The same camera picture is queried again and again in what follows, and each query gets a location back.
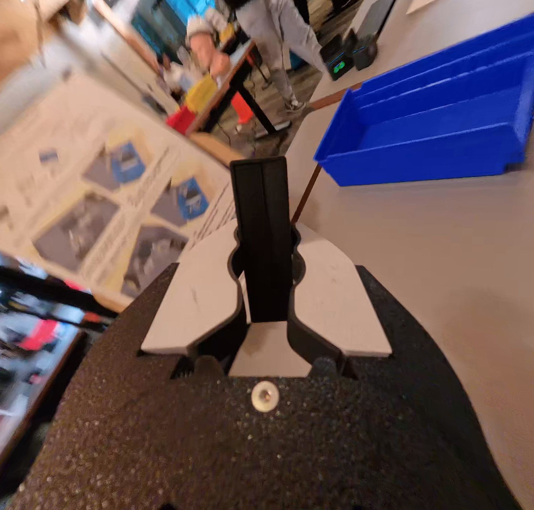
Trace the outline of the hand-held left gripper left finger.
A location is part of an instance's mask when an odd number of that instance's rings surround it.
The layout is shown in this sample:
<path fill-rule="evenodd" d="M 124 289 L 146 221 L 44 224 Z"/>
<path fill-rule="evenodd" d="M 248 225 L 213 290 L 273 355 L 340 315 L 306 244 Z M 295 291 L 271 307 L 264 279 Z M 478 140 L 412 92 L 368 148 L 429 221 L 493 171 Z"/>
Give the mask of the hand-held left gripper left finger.
<path fill-rule="evenodd" d="M 244 294 L 232 260 L 237 220 L 230 220 L 180 259 L 141 351 L 226 357 L 247 333 Z"/>

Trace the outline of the black network switch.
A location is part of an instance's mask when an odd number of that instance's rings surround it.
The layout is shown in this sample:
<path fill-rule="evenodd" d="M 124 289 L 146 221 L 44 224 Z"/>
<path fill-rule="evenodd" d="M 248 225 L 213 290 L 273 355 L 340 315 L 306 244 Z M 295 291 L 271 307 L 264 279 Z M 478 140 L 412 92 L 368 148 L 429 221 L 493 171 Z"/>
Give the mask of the black network switch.
<path fill-rule="evenodd" d="M 284 156 L 230 164 L 251 321 L 287 321 L 292 235 Z"/>

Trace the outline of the printed instruction sheet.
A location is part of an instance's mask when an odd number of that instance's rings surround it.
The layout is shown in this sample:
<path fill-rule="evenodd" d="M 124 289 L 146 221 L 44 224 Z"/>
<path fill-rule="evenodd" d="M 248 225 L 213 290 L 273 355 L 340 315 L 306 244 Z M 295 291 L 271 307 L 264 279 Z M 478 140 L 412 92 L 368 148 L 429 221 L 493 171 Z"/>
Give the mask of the printed instruction sheet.
<path fill-rule="evenodd" d="M 1 252 L 123 309 L 236 229 L 232 159 L 74 75 L 1 135 Z"/>

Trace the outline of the red plastic bin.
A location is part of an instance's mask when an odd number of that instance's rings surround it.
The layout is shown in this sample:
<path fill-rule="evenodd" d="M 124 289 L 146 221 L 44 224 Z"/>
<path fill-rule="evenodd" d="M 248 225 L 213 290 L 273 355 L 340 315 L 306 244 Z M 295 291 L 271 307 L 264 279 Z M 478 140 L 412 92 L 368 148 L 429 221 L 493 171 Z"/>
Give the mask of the red plastic bin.
<path fill-rule="evenodd" d="M 177 111 L 168 116 L 165 120 L 167 126 L 177 133 L 187 136 L 187 130 L 194 123 L 197 114 L 189 109 L 187 105 L 178 106 Z"/>

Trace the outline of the wooden table with black legs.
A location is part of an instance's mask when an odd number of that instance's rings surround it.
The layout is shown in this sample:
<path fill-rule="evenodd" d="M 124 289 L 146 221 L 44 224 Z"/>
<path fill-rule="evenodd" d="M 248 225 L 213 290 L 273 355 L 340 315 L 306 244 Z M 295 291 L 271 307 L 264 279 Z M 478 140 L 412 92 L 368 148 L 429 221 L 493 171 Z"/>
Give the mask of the wooden table with black legs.
<path fill-rule="evenodd" d="M 230 55 L 231 70 L 221 82 L 217 92 L 210 98 L 204 109 L 197 114 L 194 121 L 186 129 L 184 135 L 191 136 L 193 133 L 210 133 L 218 124 L 219 119 L 231 105 L 231 101 L 236 94 L 240 94 L 253 112 L 253 115 L 264 128 L 264 135 L 278 133 L 278 130 L 269 120 L 253 96 L 244 86 L 244 81 L 252 71 L 250 63 L 250 53 L 256 48 L 255 41 L 249 40 Z"/>

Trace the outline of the wooden clipboard stand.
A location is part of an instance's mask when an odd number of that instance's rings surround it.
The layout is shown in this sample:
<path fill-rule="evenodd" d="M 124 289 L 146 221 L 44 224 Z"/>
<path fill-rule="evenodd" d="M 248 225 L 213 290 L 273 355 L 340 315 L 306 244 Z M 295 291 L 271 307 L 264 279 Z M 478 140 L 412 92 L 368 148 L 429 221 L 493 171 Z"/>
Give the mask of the wooden clipboard stand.
<path fill-rule="evenodd" d="M 102 289 L 93 291 L 95 300 L 110 311 L 122 313 L 170 264 L 235 216 L 230 163 L 248 157 L 211 133 L 177 134 L 176 141 L 177 148 L 166 151 L 150 173 L 154 185 L 148 188 L 146 180 L 133 195 L 139 212 L 114 247 Z M 199 196 L 208 206 L 188 219 L 179 201 L 193 183 L 199 188 L 193 202 Z M 139 250 L 147 248 L 141 240 L 154 241 L 148 232 L 157 228 L 171 232 L 165 240 L 175 235 L 186 239 L 180 254 L 171 245 L 149 255 Z"/>

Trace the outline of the black box with green light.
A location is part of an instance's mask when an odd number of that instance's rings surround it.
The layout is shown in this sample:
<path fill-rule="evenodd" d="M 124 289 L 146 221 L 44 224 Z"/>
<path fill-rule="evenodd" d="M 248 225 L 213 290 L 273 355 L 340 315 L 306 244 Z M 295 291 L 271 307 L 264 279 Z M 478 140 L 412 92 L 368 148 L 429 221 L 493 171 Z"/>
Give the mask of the black box with green light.
<path fill-rule="evenodd" d="M 352 56 L 345 51 L 340 34 L 335 35 L 321 48 L 320 55 L 332 81 L 337 81 L 355 67 Z"/>

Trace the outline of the yellow plastic bin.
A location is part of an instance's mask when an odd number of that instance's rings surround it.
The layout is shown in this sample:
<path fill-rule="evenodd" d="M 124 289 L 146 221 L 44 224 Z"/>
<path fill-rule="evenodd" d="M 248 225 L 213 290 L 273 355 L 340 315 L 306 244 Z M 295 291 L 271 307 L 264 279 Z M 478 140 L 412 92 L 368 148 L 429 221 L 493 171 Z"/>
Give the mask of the yellow plastic bin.
<path fill-rule="evenodd" d="M 202 113 L 217 92 L 218 85 L 216 80 L 210 74 L 206 74 L 187 91 L 184 104 L 191 113 Z"/>

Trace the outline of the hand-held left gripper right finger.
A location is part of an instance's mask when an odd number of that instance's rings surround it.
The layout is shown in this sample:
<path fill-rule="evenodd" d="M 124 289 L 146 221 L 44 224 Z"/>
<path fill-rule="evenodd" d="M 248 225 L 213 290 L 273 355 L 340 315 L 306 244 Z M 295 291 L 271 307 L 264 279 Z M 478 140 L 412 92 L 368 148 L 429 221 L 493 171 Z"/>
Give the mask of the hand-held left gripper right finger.
<path fill-rule="evenodd" d="M 298 323 L 348 357 L 388 357 L 392 347 L 356 266 L 329 240 L 302 223 L 296 251 L 304 274 L 294 291 Z"/>

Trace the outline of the black flat mat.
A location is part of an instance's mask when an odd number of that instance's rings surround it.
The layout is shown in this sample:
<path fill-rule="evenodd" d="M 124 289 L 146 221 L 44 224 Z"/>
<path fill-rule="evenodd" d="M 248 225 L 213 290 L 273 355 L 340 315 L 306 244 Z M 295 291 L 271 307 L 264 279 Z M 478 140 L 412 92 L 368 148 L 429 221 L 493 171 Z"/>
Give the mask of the black flat mat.
<path fill-rule="evenodd" d="M 396 0 L 375 1 L 358 29 L 357 38 L 377 39 L 385 26 L 395 2 Z"/>

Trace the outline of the blue plastic bin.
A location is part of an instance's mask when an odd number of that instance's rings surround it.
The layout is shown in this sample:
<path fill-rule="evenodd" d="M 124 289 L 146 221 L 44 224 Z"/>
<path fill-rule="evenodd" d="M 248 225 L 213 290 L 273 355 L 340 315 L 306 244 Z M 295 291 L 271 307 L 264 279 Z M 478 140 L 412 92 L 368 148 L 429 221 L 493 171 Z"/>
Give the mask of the blue plastic bin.
<path fill-rule="evenodd" d="M 494 176 L 532 122 L 529 14 L 345 92 L 313 159 L 338 186 Z"/>

